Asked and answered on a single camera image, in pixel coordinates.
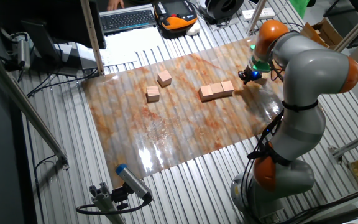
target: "keyboard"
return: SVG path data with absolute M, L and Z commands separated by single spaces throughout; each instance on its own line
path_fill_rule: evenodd
M 111 34 L 129 29 L 155 25 L 153 11 L 141 10 L 101 16 L 103 32 Z

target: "marble-patterned mat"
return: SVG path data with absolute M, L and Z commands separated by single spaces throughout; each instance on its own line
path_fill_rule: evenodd
M 111 181 L 118 164 L 142 178 L 250 138 L 281 110 L 282 84 L 248 83 L 237 76 L 251 52 L 247 39 L 213 49 L 92 78 L 83 82 Z M 157 74 L 172 84 L 161 88 Z M 230 80 L 233 96 L 202 103 L 198 89 Z M 146 87 L 158 85 L 160 101 L 147 103 Z

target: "blue object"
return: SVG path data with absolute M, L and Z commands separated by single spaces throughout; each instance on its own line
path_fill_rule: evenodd
M 116 173 L 119 175 L 125 168 L 127 167 L 127 164 L 120 164 L 117 166 Z
M 257 71 L 252 72 L 252 78 L 251 78 L 252 81 L 258 80 L 260 78 L 262 78 L 262 74 L 260 72 Z

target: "white paper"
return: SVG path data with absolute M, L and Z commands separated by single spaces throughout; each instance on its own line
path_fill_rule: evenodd
M 162 43 L 161 36 L 155 27 L 134 29 L 128 32 L 104 37 L 106 49 L 100 49 L 104 66 L 136 62 L 136 52 L 156 48 Z M 77 44 L 80 57 L 95 61 L 93 50 Z

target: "wooden block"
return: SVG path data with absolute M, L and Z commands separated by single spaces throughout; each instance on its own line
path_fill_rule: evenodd
M 214 94 L 214 99 L 223 96 L 223 87 L 221 83 L 213 83 L 209 85 L 212 89 L 212 93 Z
M 201 86 L 200 90 L 198 90 L 198 94 L 200 95 L 200 99 L 202 102 L 212 100 L 214 93 L 212 92 L 211 87 L 208 86 Z
M 160 92 L 158 90 L 158 86 L 147 87 L 146 97 L 148 103 L 157 102 L 158 100 L 160 100 Z
M 223 96 L 231 96 L 234 91 L 234 87 L 233 87 L 233 84 L 231 83 L 231 81 L 225 81 L 225 82 L 221 82 L 221 83 L 222 83 L 222 88 L 223 88 Z
M 255 80 L 254 83 L 258 83 L 259 85 L 264 85 L 267 83 L 267 78 L 260 78 L 258 80 Z
M 172 82 L 172 77 L 169 74 L 169 72 L 167 70 L 160 72 L 158 74 L 158 78 L 157 78 L 158 83 L 160 84 L 161 87 L 166 87 L 167 85 L 171 84 Z

